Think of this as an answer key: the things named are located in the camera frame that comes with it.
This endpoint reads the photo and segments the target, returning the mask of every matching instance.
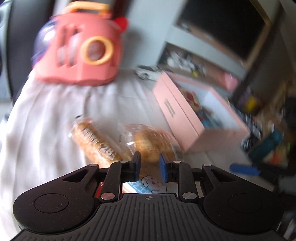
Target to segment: pink box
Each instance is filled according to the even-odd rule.
[[[223,124],[221,129],[205,129],[174,82],[194,91],[202,106],[213,111]],[[162,72],[153,93],[168,124],[185,152],[201,152],[240,144],[250,130],[210,86],[173,73]]]
[[[233,92],[239,84],[238,79],[227,72],[225,72],[222,77],[218,78],[218,81],[230,92]]]

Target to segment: crosshair marking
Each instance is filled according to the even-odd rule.
[[[145,197],[145,199],[147,199],[148,201],[152,200],[154,197],[151,197],[151,196],[147,196]]]

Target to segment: white cloth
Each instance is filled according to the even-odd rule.
[[[119,123],[170,130],[151,92],[153,85],[133,70],[121,70],[115,81],[99,87],[45,84],[31,73],[8,119],[0,153],[1,241],[20,231],[12,207],[21,193],[89,164],[68,137],[76,116],[92,117],[113,138]],[[192,167],[213,163],[225,170],[233,162],[247,163],[236,147],[186,158]]]

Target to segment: toy toaster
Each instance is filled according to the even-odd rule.
[[[124,17],[111,20],[109,5],[70,3],[39,31],[32,57],[36,78],[48,83],[98,86],[117,75]]]

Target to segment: black screen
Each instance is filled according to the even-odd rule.
[[[181,19],[187,20],[247,59],[264,21],[249,0],[189,0]]]

